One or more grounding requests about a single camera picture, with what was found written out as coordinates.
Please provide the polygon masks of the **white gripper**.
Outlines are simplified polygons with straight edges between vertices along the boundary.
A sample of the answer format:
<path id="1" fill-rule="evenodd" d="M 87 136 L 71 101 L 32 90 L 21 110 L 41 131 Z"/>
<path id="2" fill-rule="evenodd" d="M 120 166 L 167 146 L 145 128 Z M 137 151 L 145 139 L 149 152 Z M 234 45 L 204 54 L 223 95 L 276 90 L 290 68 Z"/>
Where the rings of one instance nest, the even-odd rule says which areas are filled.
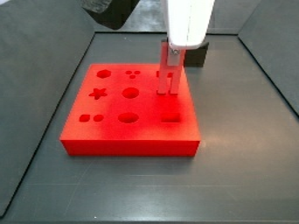
<path id="1" fill-rule="evenodd" d="M 183 51 L 196 49 L 208 30 L 215 0 L 160 0 L 168 44 L 162 43 L 158 94 L 167 93 L 170 67 L 172 81 L 170 93 L 176 95 L 183 69 Z"/>

